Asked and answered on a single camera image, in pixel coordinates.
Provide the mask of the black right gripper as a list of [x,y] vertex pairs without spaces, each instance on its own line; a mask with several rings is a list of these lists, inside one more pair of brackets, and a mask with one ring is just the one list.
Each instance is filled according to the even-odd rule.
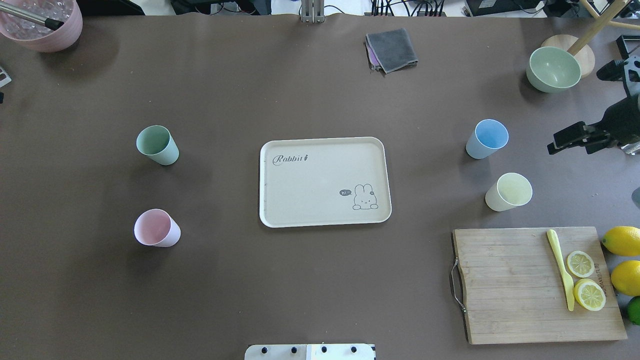
[[[574,147],[584,147],[586,143],[585,122],[578,121],[553,135],[553,141],[546,148],[549,155]],[[585,146],[588,155],[605,148],[623,148],[638,143],[640,136],[639,96],[633,95],[620,100],[605,110],[601,121],[590,125],[595,132]]]

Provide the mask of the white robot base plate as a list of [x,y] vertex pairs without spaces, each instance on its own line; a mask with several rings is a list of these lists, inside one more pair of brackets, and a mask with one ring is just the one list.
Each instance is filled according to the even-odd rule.
[[254,344],[247,347],[245,360],[375,360],[374,344]]

